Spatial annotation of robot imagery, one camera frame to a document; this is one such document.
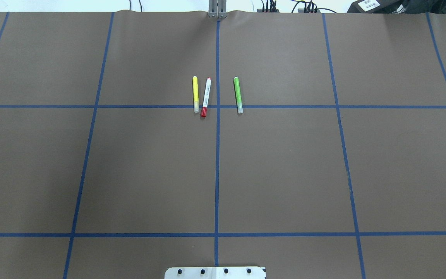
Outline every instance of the red cap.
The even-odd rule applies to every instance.
[[[202,107],[201,110],[201,117],[206,117],[206,113],[208,112],[208,108],[207,107]]]

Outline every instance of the green marker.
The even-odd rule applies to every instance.
[[[237,112],[244,113],[244,109],[242,108],[242,97],[240,96],[240,81],[238,81],[238,77],[236,76],[233,79],[233,84],[235,85],[235,97],[237,98]]]

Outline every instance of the pen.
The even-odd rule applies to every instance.
[[[206,79],[206,90],[204,92],[204,101],[202,102],[201,117],[206,117],[208,111],[209,91],[211,90],[211,78]]]
[[[196,76],[192,78],[192,90],[194,92],[194,113],[199,113],[199,85]]]
[[[235,98],[237,99],[237,113],[244,113],[242,97],[240,95],[240,81],[237,76],[233,79],[233,84],[235,85]]]

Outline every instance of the yellow marker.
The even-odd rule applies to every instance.
[[[199,85],[196,76],[192,78],[192,90],[194,91],[194,113],[199,113]]]

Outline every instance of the white background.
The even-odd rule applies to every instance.
[[[132,10],[140,11],[138,0],[132,1]],[[314,0],[320,8],[347,12],[354,0]],[[193,11],[208,10],[208,0],[141,0],[144,11]],[[262,7],[261,0],[227,0],[227,11],[255,11]],[[280,12],[291,12],[295,2],[278,0]],[[12,12],[80,12],[119,11],[129,9],[129,0],[0,0],[0,11]]]

